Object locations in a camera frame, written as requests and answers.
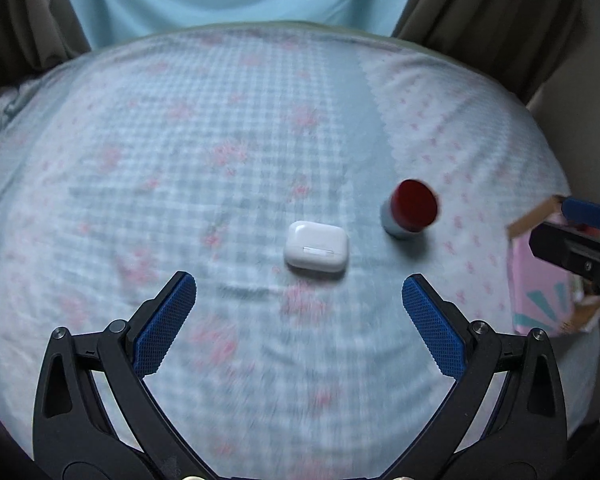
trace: wall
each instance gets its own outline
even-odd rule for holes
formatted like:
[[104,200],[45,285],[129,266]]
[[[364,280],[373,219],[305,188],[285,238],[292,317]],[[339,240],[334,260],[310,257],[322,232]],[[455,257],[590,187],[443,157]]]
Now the wall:
[[529,109],[562,164],[575,196],[600,202],[600,0],[583,4],[582,42]]

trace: screw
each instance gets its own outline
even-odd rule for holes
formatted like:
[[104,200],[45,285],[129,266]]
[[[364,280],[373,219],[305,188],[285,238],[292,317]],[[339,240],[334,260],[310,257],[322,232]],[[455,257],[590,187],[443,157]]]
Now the screw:
[[474,321],[471,324],[471,328],[473,328],[474,332],[477,334],[486,334],[489,331],[489,325],[484,321]]
[[536,339],[538,341],[544,341],[546,339],[546,332],[539,328],[533,329],[531,331],[531,334],[533,335],[534,339]]
[[109,323],[109,331],[117,334],[122,332],[126,328],[126,321],[123,319],[117,319]]
[[51,333],[51,337],[53,339],[62,339],[65,335],[66,335],[66,328],[64,326],[59,326]]

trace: blue gripper pad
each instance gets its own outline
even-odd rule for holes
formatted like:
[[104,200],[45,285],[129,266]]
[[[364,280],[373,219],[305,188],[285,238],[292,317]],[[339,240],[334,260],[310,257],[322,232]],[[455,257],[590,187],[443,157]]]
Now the blue gripper pad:
[[134,343],[138,377],[155,374],[196,303],[196,282],[186,274],[165,298]]
[[571,222],[600,230],[600,204],[567,198],[562,202],[562,214]]
[[459,380],[466,368],[464,342],[413,277],[402,285],[402,305],[443,375]]

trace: bed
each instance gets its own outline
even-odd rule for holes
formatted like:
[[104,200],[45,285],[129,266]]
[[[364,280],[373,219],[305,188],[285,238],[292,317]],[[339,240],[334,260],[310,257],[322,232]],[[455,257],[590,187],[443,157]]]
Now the bed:
[[[405,178],[436,191],[441,215],[396,242],[379,207]],[[568,191],[512,94],[414,44],[281,22],[81,56],[0,90],[0,418],[31,453],[51,331],[102,330],[186,270],[196,306],[145,382],[193,449],[227,477],[378,476],[452,384],[402,281],[422,273],[469,319],[511,332],[505,227]],[[343,277],[285,267],[298,219],[346,229]],[[600,334],[556,345],[571,433]]]

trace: pink box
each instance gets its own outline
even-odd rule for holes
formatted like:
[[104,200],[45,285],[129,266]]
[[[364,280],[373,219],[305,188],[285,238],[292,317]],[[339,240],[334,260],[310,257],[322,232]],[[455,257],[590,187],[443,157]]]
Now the pink box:
[[[565,223],[561,215],[552,215],[548,221]],[[541,328],[549,336],[560,335],[574,313],[573,277],[566,270],[533,256],[530,236],[531,231],[527,231],[510,242],[509,286],[514,330],[526,335],[532,328]]]

